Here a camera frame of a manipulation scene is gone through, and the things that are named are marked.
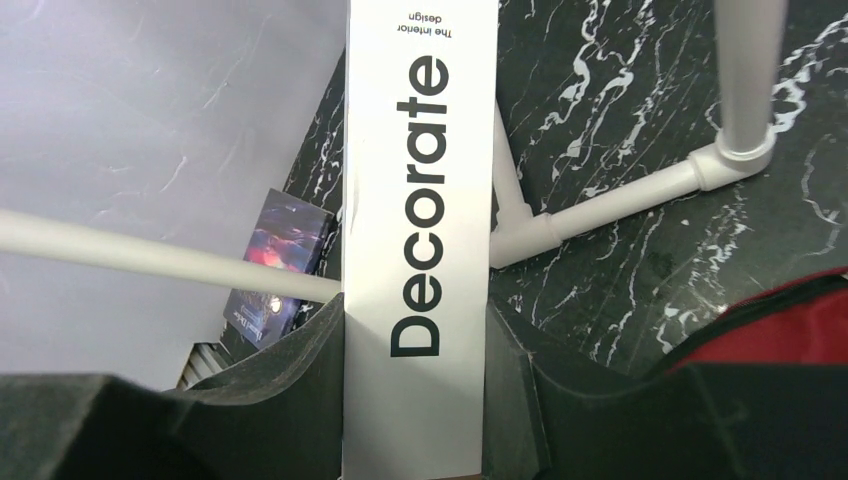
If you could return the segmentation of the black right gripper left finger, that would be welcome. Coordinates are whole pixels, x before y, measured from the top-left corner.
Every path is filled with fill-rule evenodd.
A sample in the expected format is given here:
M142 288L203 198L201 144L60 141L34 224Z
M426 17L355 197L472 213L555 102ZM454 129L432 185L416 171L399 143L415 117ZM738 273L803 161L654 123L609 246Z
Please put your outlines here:
M5 375L5 479L336 479L343 300L181 391L111 375Z

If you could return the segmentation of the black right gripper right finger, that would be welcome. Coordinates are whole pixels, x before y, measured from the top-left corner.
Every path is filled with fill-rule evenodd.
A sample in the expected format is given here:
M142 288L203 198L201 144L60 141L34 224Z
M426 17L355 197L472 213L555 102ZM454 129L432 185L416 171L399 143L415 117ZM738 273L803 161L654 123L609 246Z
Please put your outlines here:
M693 364L647 381L486 312L487 479L843 479L843 367Z

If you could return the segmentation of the red student backpack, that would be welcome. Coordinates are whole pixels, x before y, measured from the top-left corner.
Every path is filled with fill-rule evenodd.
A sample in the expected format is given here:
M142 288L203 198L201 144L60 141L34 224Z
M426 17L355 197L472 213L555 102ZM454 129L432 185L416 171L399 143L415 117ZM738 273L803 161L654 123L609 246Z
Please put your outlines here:
M728 307L651 367L689 363L847 364L847 268L792 280Z

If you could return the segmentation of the white Decorate book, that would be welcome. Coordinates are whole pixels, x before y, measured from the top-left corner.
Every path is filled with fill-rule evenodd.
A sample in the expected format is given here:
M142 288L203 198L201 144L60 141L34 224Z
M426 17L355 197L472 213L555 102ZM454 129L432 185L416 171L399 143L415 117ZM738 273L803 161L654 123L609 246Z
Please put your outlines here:
M481 470L498 13L348 5L346 479Z

